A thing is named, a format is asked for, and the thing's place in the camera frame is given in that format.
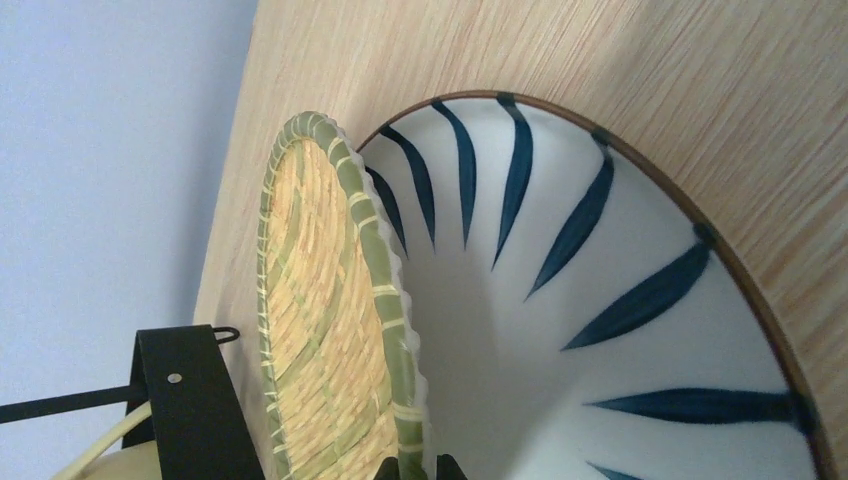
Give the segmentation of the woven bamboo plate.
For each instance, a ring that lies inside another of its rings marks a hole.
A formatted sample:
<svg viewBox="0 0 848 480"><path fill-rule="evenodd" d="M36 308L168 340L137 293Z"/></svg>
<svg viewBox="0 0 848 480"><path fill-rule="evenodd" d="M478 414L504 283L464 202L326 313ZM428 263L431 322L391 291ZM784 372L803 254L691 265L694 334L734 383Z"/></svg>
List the woven bamboo plate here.
<svg viewBox="0 0 848 480"><path fill-rule="evenodd" d="M399 209L330 117L276 136L260 190L257 312L282 479L432 479L427 382L403 286Z"/></svg>

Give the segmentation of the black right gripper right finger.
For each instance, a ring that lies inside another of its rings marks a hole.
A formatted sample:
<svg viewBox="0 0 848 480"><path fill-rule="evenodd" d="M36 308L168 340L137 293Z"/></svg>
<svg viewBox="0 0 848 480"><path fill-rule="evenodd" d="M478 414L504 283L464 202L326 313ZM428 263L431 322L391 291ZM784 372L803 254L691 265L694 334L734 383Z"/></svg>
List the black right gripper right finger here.
<svg viewBox="0 0 848 480"><path fill-rule="evenodd" d="M452 455L441 454L437 457L436 479L468 480L468 477Z"/></svg>

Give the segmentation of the yellow handled mug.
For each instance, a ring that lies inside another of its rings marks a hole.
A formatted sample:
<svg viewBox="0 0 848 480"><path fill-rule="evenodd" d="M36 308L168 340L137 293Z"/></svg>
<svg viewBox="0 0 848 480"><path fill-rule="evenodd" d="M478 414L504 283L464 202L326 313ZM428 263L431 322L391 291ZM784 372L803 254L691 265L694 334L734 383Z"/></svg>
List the yellow handled mug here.
<svg viewBox="0 0 848 480"><path fill-rule="evenodd" d="M151 403L144 402L98 438L79 457L51 477L52 480L162 480L155 440L106 454L116 442L152 416Z"/></svg>

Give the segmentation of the black wire dish rack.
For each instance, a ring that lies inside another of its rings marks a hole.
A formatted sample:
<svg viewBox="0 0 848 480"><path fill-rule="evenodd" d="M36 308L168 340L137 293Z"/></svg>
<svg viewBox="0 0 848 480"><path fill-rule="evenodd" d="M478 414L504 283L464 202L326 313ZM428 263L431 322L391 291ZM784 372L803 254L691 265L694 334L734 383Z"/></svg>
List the black wire dish rack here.
<svg viewBox="0 0 848 480"><path fill-rule="evenodd" d="M1 421L118 403L125 404L126 417L149 401L151 419L106 454L155 440L163 479L261 479L264 473L220 352L221 345L239 336L228 326L140 330L127 385L4 405Z"/></svg>

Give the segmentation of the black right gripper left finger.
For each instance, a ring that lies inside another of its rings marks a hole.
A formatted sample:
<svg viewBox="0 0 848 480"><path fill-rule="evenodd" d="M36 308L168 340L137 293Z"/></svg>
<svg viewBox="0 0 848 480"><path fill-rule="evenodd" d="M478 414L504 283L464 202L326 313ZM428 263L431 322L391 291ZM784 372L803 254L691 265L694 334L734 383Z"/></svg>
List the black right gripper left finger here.
<svg viewBox="0 0 848 480"><path fill-rule="evenodd" d="M374 480L400 480L398 459L387 457L380 464Z"/></svg>

